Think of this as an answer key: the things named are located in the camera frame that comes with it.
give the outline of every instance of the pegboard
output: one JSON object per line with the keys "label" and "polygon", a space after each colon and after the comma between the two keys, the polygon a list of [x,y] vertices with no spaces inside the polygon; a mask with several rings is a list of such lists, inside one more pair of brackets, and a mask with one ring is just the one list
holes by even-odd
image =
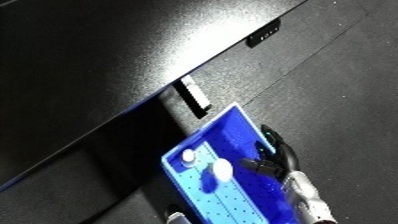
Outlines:
{"label": "pegboard", "polygon": [[[256,141],[274,150],[234,104],[163,156],[166,173],[204,223],[296,223],[280,184],[240,166],[240,159],[258,157]],[[196,153],[192,168],[181,163],[185,149]],[[231,162],[231,181],[217,181],[209,172],[209,164],[218,158]]]}

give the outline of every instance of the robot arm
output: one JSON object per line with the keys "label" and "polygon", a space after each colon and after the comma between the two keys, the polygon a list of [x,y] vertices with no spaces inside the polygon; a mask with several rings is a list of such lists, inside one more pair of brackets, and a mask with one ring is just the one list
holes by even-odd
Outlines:
{"label": "robot arm", "polygon": [[268,126],[262,125],[261,131],[275,148],[275,153],[271,153],[262,143],[257,142],[260,159],[244,158],[241,160],[242,166],[276,178],[282,184],[286,199],[293,207],[300,224],[337,224],[326,202],[320,198],[318,190],[300,171],[299,161],[293,149]]}

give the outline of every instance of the black surface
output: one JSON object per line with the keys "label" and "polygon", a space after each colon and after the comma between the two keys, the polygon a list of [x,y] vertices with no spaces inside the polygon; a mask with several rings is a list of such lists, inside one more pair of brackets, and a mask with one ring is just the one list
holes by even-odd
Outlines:
{"label": "black surface", "polygon": [[[314,10],[317,2],[319,3],[309,1],[292,13],[305,18],[298,14],[299,10],[304,7]],[[325,26],[323,33],[339,32],[338,35],[333,35],[326,47],[301,61],[300,65],[273,85],[266,86],[256,97],[241,96],[241,101],[255,123],[271,125],[296,149],[302,169],[318,187],[339,223],[392,223],[398,220],[398,204],[395,200],[398,184],[398,29],[394,25],[398,17],[393,13],[398,10],[398,3],[394,0],[386,1],[366,17],[363,17],[363,9],[355,6],[355,2],[344,4],[353,7],[340,8],[337,12],[330,13],[328,19],[332,21],[340,18],[341,10],[351,12],[346,18],[340,18],[351,21],[350,26],[346,26],[342,32]],[[355,17],[352,15],[355,14],[362,15],[359,22],[353,20]],[[238,60],[233,52],[241,51],[241,46],[243,45],[231,49],[214,63],[230,64],[233,67],[235,60]],[[287,52],[288,49],[290,48],[281,49],[281,52]],[[299,58],[297,55],[300,51],[292,52],[290,55]],[[251,66],[254,72],[260,74],[260,69],[255,69],[254,65],[259,61],[262,60],[242,64]],[[240,70],[237,67],[235,73],[242,74],[245,71],[244,66]],[[211,72],[204,74],[207,76],[195,79],[205,82],[213,76]],[[259,80],[261,79],[257,76],[247,82],[255,83]],[[216,96],[217,100],[212,100],[215,106],[223,107],[220,105],[224,102],[234,100],[235,96],[230,94],[233,87],[240,86],[228,85],[228,89],[220,86],[222,85],[214,83],[204,85],[203,89]],[[170,100],[169,105],[178,103],[178,100]],[[184,116],[183,111],[181,105],[174,109],[177,116],[184,117],[182,126],[186,130],[194,129],[200,122],[193,119],[192,115]],[[145,198],[127,200],[123,203],[124,206],[131,208],[144,203],[140,201]],[[139,211],[118,208],[109,211],[104,220],[107,220],[106,223],[117,223],[112,222],[112,217],[123,217],[133,221],[129,218],[136,217],[140,214]]]}
{"label": "black surface", "polygon": [[184,138],[163,104],[151,99],[1,192],[0,223],[91,223],[158,175],[160,156]]}
{"label": "black surface", "polygon": [[304,0],[23,0],[0,10],[0,183]]}
{"label": "black surface", "polygon": [[[308,1],[283,18],[284,26],[274,37],[253,50],[239,43],[198,70],[194,78],[214,104],[205,119],[187,112],[173,90],[162,95],[162,104],[172,113],[156,117],[173,122],[159,130],[190,133],[238,100],[257,124],[269,124],[297,150],[302,169],[339,223],[394,223],[397,10],[395,0],[368,14],[355,1]],[[216,77],[229,82],[211,82]],[[237,77],[243,81],[234,81]],[[181,129],[173,129],[174,123]],[[175,141],[183,138],[180,134]],[[113,149],[107,152],[119,153],[118,147]],[[135,182],[120,181],[127,183],[127,190],[115,191],[109,187],[112,179],[97,173],[99,167],[84,156],[76,154],[63,165],[56,162],[2,192],[0,220],[77,223],[99,217],[100,223],[161,223],[162,207],[179,203],[166,177],[158,175],[102,214],[134,190],[130,183]],[[51,184],[59,181],[66,184]]]}

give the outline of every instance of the silver metal part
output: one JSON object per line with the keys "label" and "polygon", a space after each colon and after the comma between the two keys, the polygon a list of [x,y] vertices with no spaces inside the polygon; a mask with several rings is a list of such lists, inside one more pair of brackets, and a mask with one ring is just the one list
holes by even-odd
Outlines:
{"label": "silver metal part", "polygon": [[191,224],[191,222],[181,212],[176,212],[170,215],[167,219],[167,224]]}
{"label": "silver metal part", "polygon": [[282,186],[300,224],[336,224],[328,205],[307,176],[300,171],[289,173]]}

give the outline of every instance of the gray floor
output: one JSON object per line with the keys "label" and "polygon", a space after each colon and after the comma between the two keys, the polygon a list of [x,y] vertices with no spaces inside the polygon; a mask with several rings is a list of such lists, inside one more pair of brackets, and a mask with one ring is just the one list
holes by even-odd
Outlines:
{"label": "gray floor", "polygon": [[[309,0],[285,15],[281,31],[266,42],[254,49],[239,43],[193,73],[214,105],[206,118],[196,119],[172,88],[160,98],[187,134],[237,101],[255,123],[269,124],[297,150],[339,223],[393,223],[398,220],[397,11],[395,0]],[[101,177],[84,154],[63,161],[46,172],[69,172],[73,178],[55,180],[68,192],[59,195],[60,186],[39,172],[0,195],[7,202],[0,203],[5,211],[0,219],[77,223],[87,218],[81,210],[94,215],[115,202],[115,195],[102,193],[107,191],[98,184]],[[82,185],[87,179],[90,184]],[[43,181],[54,185],[52,198],[40,190]],[[157,207],[181,200],[170,188],[158,175],[98,223],[162,223]],[[73,191],[86,191],[84,203],[77,199],[81,192]],[[10,203],[26,213],[13,211]]]}

